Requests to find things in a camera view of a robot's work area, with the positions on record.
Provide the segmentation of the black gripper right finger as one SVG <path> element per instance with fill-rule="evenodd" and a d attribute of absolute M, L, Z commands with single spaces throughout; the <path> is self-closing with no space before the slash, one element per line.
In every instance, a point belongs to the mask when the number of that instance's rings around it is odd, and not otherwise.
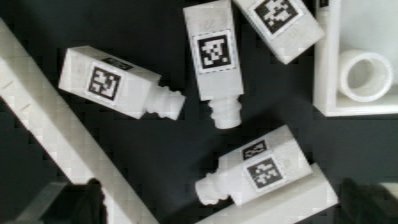
<path fill-rule="evenodd" d="M 359 185 L 343 180 L 335 224 L 398 224 L 398 182 Z"/>

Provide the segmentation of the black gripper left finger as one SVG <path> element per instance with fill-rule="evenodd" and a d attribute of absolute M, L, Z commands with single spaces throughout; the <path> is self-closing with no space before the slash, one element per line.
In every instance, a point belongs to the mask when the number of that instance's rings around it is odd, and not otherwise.
<path fill-rule="evenodd" d="M 15 224 L 109 224 L 102 183 L 91 179 L 84 184 L 52 182 Z"/>

